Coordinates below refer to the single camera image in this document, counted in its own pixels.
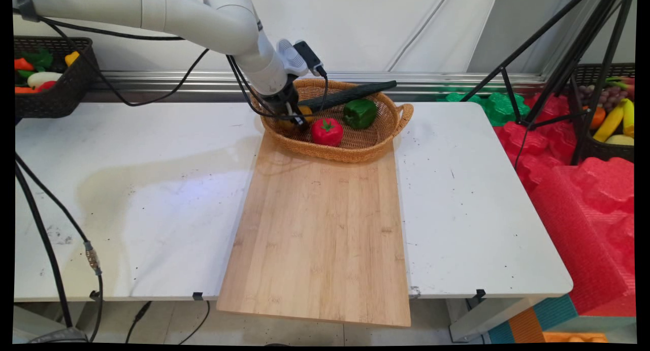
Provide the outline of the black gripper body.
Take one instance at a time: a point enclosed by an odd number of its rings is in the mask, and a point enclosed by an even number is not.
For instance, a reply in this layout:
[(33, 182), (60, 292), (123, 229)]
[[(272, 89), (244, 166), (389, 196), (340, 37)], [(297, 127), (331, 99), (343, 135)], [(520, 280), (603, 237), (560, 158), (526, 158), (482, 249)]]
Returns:
[(287, 76), (286, 84), (281, 91), (270, 95), (261, 94), (261, 113), (265, 117), (306, 114), (299, 108), (299, 93), (294, 85), (297, 78), (297, 76)]

